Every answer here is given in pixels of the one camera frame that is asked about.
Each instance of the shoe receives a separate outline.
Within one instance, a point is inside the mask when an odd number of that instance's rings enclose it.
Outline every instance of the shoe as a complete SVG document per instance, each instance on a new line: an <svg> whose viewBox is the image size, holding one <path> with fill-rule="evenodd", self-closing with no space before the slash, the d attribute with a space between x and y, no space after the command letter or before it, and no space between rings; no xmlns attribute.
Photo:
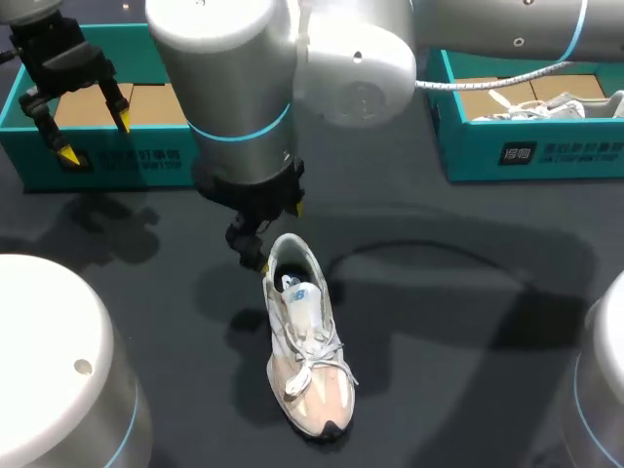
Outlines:
<svg viewBox="0 0 624 468"><path fill-rule="evenodd" d="M328 286L294 234L273 245L263 279L273 353L266 373L280 407L303 435L333 440L349 425L357 381L344 361Z"/></svg>
<svg viewBox="0 0 624 468"><path fill-rule="evenodd" d="M507 108L503 114L494 114L475 119L475 122L494 120L581 120L581 119L615 119L624 117L624 91L604 99L583 99L569 93L544 102L533 100L513 105L503 95L494 90L489 95L500 105Z"/></svg>
<svg viewBox="0 0 624 468"><path fill-rule="evenodd" d="M569 93L550 100L547 105L556 107L575 101L583 107L587 119L618 119L624 117L624 91L618 91L604 99L583 99Z"/></svg>
<svg viewBox="0 0 624 468"><path fill-rule="evenodd" d="M495 120L547 120L547 119L584 119L585 109L576 99L544 102L531 100L521 104L512 104L502 94L490 90L489 95L500 105L507 108L503 114L479 117L474 122L491 122Z"/></svg>

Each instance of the white cable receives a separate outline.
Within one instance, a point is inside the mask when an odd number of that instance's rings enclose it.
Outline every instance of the white cable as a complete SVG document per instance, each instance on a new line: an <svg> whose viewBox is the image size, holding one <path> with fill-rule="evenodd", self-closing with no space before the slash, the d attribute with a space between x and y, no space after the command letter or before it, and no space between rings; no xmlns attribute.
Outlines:
<svg viewBox="0 0 624 468"><path fill-rule="evenodd" d="M514 76L513 78L507 78L500 81L490 81L487 83L433 83L430 81L416 80L416 88L422 90L434 90L434 91L481 91L481 90L494 90L496 88L506 88L508 86L518 85L526 81L535 80L542 76L549 75L556 71L573 65L572 61L562 61L549 65L539 70L525 73L524 75Z"/></svg>

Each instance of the shoelace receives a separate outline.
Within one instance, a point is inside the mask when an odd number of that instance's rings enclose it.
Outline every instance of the shoelace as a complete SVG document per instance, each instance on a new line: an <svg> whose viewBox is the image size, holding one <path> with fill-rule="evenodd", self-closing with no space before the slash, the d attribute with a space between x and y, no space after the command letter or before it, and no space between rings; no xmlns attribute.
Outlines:
<svg viewBox="0 0 624 468"><path fill-rule="evenodd" d="M299 373L286 382L287 395L293 398L301 395L312 381L312 370L318 366L333 366L339 368L347 374L347 378L350 382L354 385L358 385L358 381L355 379L353 372L346 363L332 360L335 353L344 346L340 341L333 342L335 338L335 322L333 319L331 319L330 331L322 330L317 332L315 339L321 342L322 346L315 352L310 352L305 349L300 341L294 338L289 327L284 327L284 331L286 332L288 341L296 350L296 360L302 363Z"/></svg>
<svg viewBox="0 0 624 468"><path fill-rule="evenodd" d="M505 98L501 93L496 92L495 90L490 90L489 95L500 105L507 109L510 118L515 116L517 117L525 117L525 118L548 118L550 116L550 111L544 105L543 100L530 100L527 102L522 102L520 104L512 104L509 100Z"/></svg>

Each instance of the teal cardboard box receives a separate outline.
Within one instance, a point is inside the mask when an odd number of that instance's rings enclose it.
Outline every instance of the teal cardboard box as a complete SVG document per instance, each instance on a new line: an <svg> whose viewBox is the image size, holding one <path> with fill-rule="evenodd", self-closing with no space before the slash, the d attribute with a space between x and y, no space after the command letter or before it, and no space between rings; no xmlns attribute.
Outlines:
<svg viewBox="0 0 624 468"><path fill-rule="evenodd" d="M548 64L438 50L429 58L427 78L442 83L504 78ZM622 64L582 63L562 74L595 75L605 96L624 89ZM427 96L450 181L624 177L624 119L473 122L460 93Z"/></svg>
<svg viewBox="0 0 624 468"><path fill-rule="evenodd" d="M169 83L146 24L88 25L83 31L87 40L102 47L112 60L118 83ZM197 147L183 120L178 118L177 124L131 125L127 135L118 132L112 119L111 125L103 126L59 125L79 157L88 162L86 169L68 168L45 147L32 121L21 112L18 99L32 86L22 67L0 115L0 143L26 191L192 186L191 164ZM50 102L52 115L58 107L58 99ZM82 109L86 117L89 111Z"/></svg>

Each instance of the new balance logo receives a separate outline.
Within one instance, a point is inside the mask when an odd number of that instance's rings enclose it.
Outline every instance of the new balance logo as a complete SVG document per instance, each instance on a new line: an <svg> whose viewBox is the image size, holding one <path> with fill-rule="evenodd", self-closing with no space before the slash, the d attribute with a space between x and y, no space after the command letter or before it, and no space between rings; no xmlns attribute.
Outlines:
<svg viewBox="0 0 624 468"><path fill-rule="evenodd" d="M297 292L293 292L289 297L289 302L297 302L298 300L302 300L305 297L305 290L300 290Z"/></svg>

